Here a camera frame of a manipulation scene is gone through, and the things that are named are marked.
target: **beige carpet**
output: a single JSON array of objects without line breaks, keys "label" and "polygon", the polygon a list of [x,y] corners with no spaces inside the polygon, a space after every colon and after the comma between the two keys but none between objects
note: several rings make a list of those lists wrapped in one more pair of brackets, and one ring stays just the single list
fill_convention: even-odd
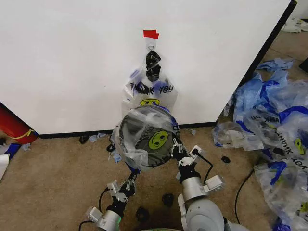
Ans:
[{"label": "beige carpet", "polygon": [[[305,32],[297,35],[281,33],[272,46],[275,51],[269,50],[265,58],[292,56],[296,60],[290,70],[290,78],[307,78],[297,67],[308,55],[307,41],[308,33]],[[189,150],[195,144],[206,150],[206,157],[214,164],[210,177],[219,174],[226,182],[225,188],[212,193],[209,199],[219,206],[227,219],[235,222],[235,195],[252,169],[257,152],[217,148],[213,145],[211,129],[197,128],[195,136],[184,129],[181,130],[181,139]],[[108,137],[83,145],[78,138],[38,139],[31,145],[30,151],[20,150],[11,160],[0,183],[0,230],[76,231],[79,223],[86,219],[88,207],[97,206],[106,184],[113,180],[122,182],[129,176],[124,162],[116,164],[113,159],[108,160],[105,150],[108,144]],[[230,158],[229,164],[221,161],[223,155]],[[206,163],[198,163],[197,170],[203,177],[207,169]],[[128,202],[121,230],[155,227],[181,229],[177,205],[181,185],[175,179],[176,173],[177,165],[171,160],[138,176],[136,195]],[[162,203],[165,193],[175,195],[171,208]],[[110,203],[110,195],[106,194],[103,208]],[[135,218],[139,206],[150,212],[150,219],[143,224]],[[241,223],[251,231],[270,231],[276,219],[265,204],[254,175],[241,191],[238,215]],[[96,229],[93,224],[85,224],[82,230]]]}]

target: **white wall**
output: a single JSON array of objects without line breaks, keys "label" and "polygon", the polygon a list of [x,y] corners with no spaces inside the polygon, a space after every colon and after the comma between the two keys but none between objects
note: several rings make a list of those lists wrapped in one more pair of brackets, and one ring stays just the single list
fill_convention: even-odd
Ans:
[{"label": "white wall", "polygon": [[308,0],[296,0],[297,5],[290,18],[308,18]]},{"label": "white wall", "polygon": [[0,101],[40,134],[113,129],[146,55],[143,30],[157,29],[161,66],[179,91],[174,116],[216,121],[288,3],[2,1]]}]

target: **red cylinder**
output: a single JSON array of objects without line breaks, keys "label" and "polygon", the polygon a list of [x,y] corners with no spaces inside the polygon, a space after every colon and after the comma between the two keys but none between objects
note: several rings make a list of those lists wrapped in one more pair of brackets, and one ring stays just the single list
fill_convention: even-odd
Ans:
[{"label": "red cylinder", "polygon": [[32,143],[37,136],[17,116],[0,106],[0,130],[20,144]]}]

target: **yellow strap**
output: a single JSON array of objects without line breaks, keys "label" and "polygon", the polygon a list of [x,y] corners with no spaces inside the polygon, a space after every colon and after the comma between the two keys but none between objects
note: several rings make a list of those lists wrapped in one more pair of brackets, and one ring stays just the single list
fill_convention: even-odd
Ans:
[{"label": "yellow strap", "polygon": [[22,136],[19,136],[19,137],[11,137],[11,136],[9,136],[9,137],[12,138],[12,139],[14,139],[14,140],[21,139],[21,138],[23,138],[23,137],[25,137],[25,136],[29,136],[29,135],[31,134],[32,131],[34,131],[34,130],[29,129],[29,131],[27,131],[27,132],[26,132],[24,135],[22,135]]}]

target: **red tape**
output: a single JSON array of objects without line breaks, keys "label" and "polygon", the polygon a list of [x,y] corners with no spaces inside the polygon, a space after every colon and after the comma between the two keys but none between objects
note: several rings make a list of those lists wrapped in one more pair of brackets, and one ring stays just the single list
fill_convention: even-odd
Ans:
[{"label": "red tape", "polygon": [[143,36],[158,39],[159,33],[156,30],[143,30]]}]

